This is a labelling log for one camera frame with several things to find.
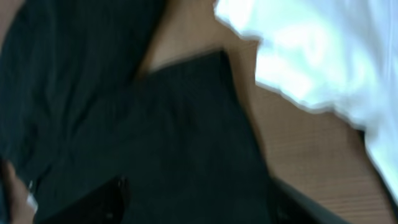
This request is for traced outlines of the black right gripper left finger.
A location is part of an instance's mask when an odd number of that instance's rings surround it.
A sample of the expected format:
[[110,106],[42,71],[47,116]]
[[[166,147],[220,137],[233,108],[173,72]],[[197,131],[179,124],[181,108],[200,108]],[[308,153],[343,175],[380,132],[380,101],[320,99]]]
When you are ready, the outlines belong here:
[[129,181],[116,176],[96,187],[71,184],[42,199],[41,224],[120,224],[131,200]]

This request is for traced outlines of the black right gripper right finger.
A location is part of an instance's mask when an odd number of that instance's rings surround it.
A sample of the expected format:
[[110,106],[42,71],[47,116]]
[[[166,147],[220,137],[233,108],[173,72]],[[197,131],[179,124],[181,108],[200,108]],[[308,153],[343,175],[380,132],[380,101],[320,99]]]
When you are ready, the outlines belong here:
[[271,205],[277,224],[349,224],[280,179],[272,179]]

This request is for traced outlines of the black shorts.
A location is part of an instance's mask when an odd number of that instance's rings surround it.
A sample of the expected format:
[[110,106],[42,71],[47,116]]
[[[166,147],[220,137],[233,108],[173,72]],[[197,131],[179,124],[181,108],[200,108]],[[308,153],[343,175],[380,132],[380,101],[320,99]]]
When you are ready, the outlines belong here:
[[223,51],[136,71],[164,1],[26,1],[1,50],[1,154],[44,220],[116,175],[124,223],[271,223]]

